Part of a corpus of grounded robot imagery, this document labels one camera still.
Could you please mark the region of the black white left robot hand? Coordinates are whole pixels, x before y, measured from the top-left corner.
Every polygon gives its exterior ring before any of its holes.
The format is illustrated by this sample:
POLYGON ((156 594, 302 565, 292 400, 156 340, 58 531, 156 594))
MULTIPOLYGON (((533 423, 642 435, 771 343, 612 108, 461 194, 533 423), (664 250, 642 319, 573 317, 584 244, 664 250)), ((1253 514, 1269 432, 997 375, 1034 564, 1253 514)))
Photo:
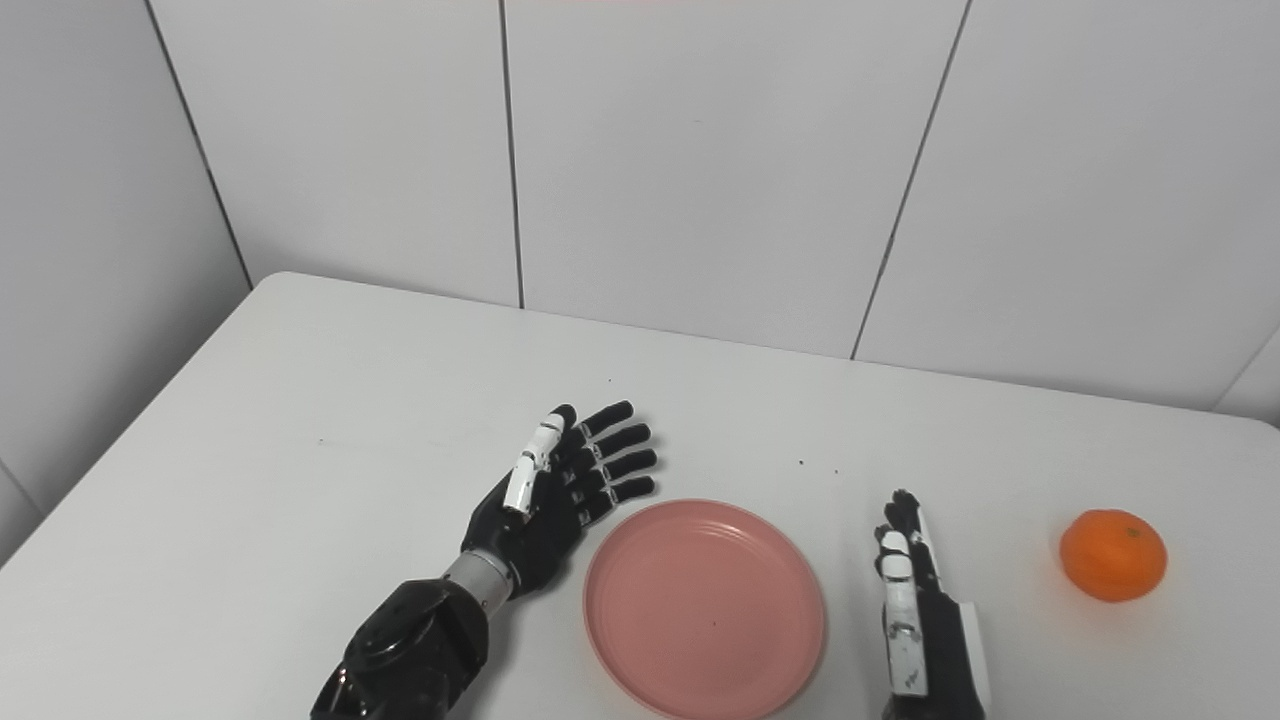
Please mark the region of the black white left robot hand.
POLYGON ((509 600, 549 585, 589 527, 655 492, 652 428, 634 416, 627 400, 584 419, 562 404, 476 506, 460 548, 495 566, 509 600))

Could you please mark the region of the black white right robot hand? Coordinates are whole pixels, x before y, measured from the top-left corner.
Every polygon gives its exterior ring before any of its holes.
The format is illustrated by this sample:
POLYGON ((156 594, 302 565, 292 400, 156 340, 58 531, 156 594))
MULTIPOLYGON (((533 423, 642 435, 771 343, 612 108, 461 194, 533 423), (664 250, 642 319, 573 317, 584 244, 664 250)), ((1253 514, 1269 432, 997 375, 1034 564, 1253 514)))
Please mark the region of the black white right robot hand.
POLYGON ((883 719, 986 719, 989 670, 973 603, 945 588, 919 500, 896 489, 876 528, 890 673, 883 719))

